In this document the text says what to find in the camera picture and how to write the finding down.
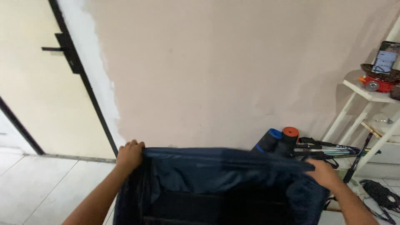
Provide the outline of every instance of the hand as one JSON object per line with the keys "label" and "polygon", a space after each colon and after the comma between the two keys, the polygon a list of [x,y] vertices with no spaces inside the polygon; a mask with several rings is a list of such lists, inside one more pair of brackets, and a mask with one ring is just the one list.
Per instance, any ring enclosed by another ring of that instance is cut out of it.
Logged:
{"label": "hand", "polygon": [[314,171],[306,172],[306,174],[314,178],[321,186],[334,192],[337,187],[343,185],[343,181],[329,163],[315,159],[306,159],[306,162],[315,166]]}
{"label": "hand", "polygon": [[127,172],[127,174],[132,173],[142,163],[142,148],[144,148],[144,142],[138,144],[136,140],[121,146],[117,156],[116,167]]}

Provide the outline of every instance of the door frame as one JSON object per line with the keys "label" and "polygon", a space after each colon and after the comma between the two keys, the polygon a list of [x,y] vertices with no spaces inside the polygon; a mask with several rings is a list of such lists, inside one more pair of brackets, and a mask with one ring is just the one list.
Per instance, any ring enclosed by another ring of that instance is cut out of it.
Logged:
{"label": "door frame", "polygon": [[[74,43],[71,39],[70,33],[68,31],[67,25],[64,21],[64,18],[62,17],[62,12],[60,10],[60,7],[58,5],[57,0],[48,0],[50,7],[53,11],[54,17],[57,21],[58,27],[61,30],[61,33],[64,35],[65,39],[64,41],[66,42],[65,45],[67,46],[68,49],[64,49],[64,51],[68,52],[69,59],[67,62],[71,65],[74,65],[74,69],[79,71],[79,75],[81,77],[81,80],[85,86],[85,89],[90,97],[90,101],[93,104],[93,107],[96,111],[96,114],[100,120],[100,123],[104,129],[104,132],[107,136],[108,141],[110,142],[112,151],[115,154],[115,157],[118,155],[118,149],[117,146],[115,145],[114,139],[112,138],[111,132],[108,129],[106,120],[104,119],[104,116],[100,110],[100,106],[97,102],[97,99],[94,95],[94,92],[92,90],[92,86],[90,85],[88,76],[86,75],[85,69],[83,68],[83,65],[79,59],[78,53],[75,49]],[[3,101],[3,99],[0,97],[0,109],[5,113],[5,115],[8,117],[10,122],[18,129],[18,131],[21,133],[21,135],[28,141],[28,143],[32,146],[32,148],[37,152],[38,155],[44,155],[46,154],[43,149],[39,146],[39,144],[35,141],[35,139],[30,135],[30,133],[25,129],[25,127],[22,125],[22,123],[18,120],[18,118],[15,116],[15,114],[11,111],[11,109],[7,106],[7,104]]]}

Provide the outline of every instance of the pink wall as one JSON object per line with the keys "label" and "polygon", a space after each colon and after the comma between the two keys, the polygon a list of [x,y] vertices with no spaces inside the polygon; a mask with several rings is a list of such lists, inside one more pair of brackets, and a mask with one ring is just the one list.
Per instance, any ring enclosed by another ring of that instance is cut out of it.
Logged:
{"label": "pink wall", "polygon": [[118,132],[147,146],[250,149],[268,128],[320,138],[396,0],[88,0]]}

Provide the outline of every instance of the shelf board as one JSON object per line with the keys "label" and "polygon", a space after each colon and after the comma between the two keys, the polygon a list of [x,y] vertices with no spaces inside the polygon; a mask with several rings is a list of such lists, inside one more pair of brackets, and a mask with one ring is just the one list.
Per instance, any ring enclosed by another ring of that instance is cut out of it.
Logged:
{"label": "shelf board", "polygon": [[367,91],[360,81],[355,80],[344,80],[343,84],[351,88],[357,94],[363,96],[366,100],[372,102],[388,102],[388,103],[400,103],[400,101],[394,100],[389,97],[389,93],[380,93],[376,91]]}
{"label": "shelf board", "polygon": [[[382,138],[382,136],[385,135],[385,133],[375,130],[373,127],[370,127],[365,121],[362,121],[361,125],[363,127],[365,127],[367,130],[369,130],[369,132],[374,134],[374,136],[377,137],[378,139]],[[392,142],[389,140],[386,141],[386,143],[391,144],[391,145],[400,145],[400,143],[398,143],[398,142]]]}

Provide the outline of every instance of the navy blue bag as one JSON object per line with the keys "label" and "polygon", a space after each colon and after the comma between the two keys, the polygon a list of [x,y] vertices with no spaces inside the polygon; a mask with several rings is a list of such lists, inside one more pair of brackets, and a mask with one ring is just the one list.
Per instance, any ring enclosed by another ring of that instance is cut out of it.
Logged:
{"label": "navy blue bag", "polygon": [[115,225],[318,224],[329,191],[314,166],[226,148],[145,148],[123,184]]}

